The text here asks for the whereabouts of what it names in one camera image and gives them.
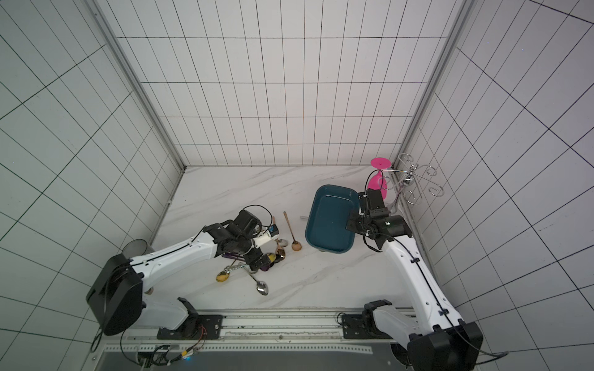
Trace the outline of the teal plastic storage box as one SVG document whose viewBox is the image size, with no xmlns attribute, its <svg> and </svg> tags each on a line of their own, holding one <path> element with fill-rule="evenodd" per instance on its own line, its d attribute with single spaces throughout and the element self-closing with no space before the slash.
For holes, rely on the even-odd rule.
<svg viewBox="0 0 594 371">
<path fill-rule="evenodd" d="M 347 229 L 352 211 L 359 210 L 359 196 L 339 185 L 318 188 L 306 226 L 306 241 L 322 252 L 343 254 L 354 244 L 355 233 Z"/>
</svg>

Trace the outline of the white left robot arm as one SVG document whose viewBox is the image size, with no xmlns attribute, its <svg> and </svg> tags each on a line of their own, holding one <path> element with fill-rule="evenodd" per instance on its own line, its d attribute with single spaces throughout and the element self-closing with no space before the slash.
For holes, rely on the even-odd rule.
<svg viewBox="0 0 594 371">
<path fill-rule="evenodd" d="M 275 224 L 265 226 L 254 214 L 241 210 L 235 219 L 205 226 L 165 249 L 134 258 L 114 255 L 86 296 L 100 334 L 158 328 L 168 339 L 194 338 L 202 322 L 190 302 L 185 298 L 178 298 L 174 304 L 154 301 L 149 291 L 193 264 L 225 254 L 243 258 L 251 270 L 257 271 L 271 263 L 261 248 L 277 236 Z"/>
</svg>

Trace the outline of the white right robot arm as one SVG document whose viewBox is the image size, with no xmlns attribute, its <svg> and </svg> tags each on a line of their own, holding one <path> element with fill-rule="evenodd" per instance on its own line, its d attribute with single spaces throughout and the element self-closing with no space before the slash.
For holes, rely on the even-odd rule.
<svg viewBox="0 0 594 371">
<path fill-rule="evenodd" d="M 392 215 L 379 190 L 359 193 L 360 209 L 352 211 L 346 229 L 372 241 L 395 268 L 411 298 L 415 317 L 404 315 L 387 300 L 367 303 L 363 326 L 373 337 L 394 340 L 394 356 L 415 370 L 473 370 L 484 336 L 466 322 L 446 298 L 428 269 L 409 225 Z"/>
</svg>

